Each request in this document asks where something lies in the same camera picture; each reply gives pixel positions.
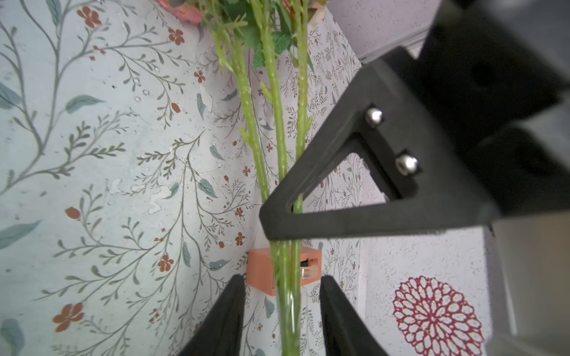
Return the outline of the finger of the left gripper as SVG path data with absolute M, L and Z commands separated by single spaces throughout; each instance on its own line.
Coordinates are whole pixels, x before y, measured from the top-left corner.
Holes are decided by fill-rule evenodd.
M 487 225 L 500 216 L 497 203 L 414 93 L 415 66 L 398 47 L 361 67 L 261 207 L 269 240 L 425 234 Z M 295 214 L 294 202 L 350 154 L 366 162 L 387 202 Z

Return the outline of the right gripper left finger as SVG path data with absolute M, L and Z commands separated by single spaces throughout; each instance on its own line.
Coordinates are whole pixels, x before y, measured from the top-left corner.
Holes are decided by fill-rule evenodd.
M 236 274 L 227 283 L 181 356 L 240 354 L 246 286 Z

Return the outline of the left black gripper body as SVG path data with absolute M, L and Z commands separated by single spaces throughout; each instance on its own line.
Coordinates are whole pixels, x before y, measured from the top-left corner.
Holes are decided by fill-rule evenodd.
M 569 209 L 567 1 L 443 1 L 419 63 L 457 153 L 504 215 Z

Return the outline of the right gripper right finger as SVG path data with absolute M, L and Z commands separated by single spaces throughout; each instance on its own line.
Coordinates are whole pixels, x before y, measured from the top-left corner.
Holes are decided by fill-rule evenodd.
M 319 299 L 326 356 L 387 356 L 332 276 L 322 277 Z

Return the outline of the orange tape dispenser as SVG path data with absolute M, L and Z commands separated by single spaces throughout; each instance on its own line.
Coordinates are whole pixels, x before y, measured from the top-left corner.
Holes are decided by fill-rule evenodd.
M 322 278 L 322 251 L 303 246 L 301 249 L 301 282 L 308 286 Z M 269 248 L 249 250 L 246 284 L 269 296 L 276 296 L 276 278 Z

